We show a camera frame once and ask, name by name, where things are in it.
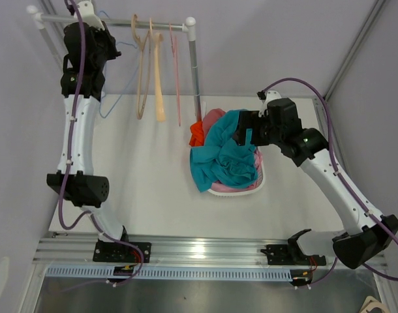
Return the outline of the dusty rose t shirt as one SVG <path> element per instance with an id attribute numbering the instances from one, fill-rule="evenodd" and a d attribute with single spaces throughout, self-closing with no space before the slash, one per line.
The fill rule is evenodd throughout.
<path id="1" fill-rule="evenodd" d="M 210 128 L 224 115 L 226 112 L 220 108 L 210 110 L 203 118 L 202 127 L 203 131 L 208 133 Z"/>

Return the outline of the teal t shirt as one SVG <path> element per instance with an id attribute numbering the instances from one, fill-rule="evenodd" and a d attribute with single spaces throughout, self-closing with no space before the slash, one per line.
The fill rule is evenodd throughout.
<path id="1" fill-rule="evenodd" d="M 262 156 L 254 145 L 234 141 L 239 113 L 212 109 L 201 122 L 191 125 L 189 165 L 199 192 L 235 193 L 256 188 Z"/>

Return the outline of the orange t shirt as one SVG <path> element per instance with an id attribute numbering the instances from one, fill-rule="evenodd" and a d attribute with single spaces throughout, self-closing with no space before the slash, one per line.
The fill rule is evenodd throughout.
<path id="1" fill-rule="evenodd" d="M 191 147 L 200 147 L 205 143 L 205 135 L 203 129 L 203 123 L 201 121 L 197 121 L 190 126 L 191 138 L 189 141 L 189 145 Z"/>

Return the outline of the light pink t shirt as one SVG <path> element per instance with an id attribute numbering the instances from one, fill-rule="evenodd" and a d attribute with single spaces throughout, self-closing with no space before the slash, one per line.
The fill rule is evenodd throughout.
<path id="1" fill-rule="evenodd" d="M 255 190 L 262 182 L 263 157 L 258 148 L 254 150 L 253 162 L 250 155 L 246 161 L 226 161 L 222 165 L 222 173 L 217 174 L 217 180 L 212 183 L 210 192 L 238 194 Z"/>

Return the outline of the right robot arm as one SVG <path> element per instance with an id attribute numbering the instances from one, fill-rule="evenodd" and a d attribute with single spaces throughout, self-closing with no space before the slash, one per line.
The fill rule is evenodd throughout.
<path id="1" fill-rule="evenodd" d="M 276 145 L 324 193 L 341 219 L 342 231 L 302 230 L 288 239 L 287 256 L 296 264 L 312 255 L 335 256 L 357 269 L 382 252 L 398 232 L 398 218 L 384 215 L 349 179 L 328 141 L 315 128 L 303 128 L 289 98 L 267 102 L 263 113 L 242 110 L 233 139 L 238 145 Z"/>

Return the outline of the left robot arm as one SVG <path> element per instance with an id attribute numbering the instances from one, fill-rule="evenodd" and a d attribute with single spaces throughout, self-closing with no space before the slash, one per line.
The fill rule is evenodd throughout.
<path id="1" fill-rule="evenodd" d="M 99 239 L 111 242 L 108 254 L 115 261 L 125 261 L 131 248 L 123 241 L 126 231 L 108 203 L 110 182 L 105 176 L 95 175 L 92 157 L 104 66 L 121 54 L 106 27 L 99 29 L 85 22 L 66 26 L 64 42 L 67 54 L 61 77 L 65 105 L 63 148 L 57 171 L 49 173 L 46 182 L 59 196 L 61 227 L 72 230 L 83 217 L 89 217 Z"/>

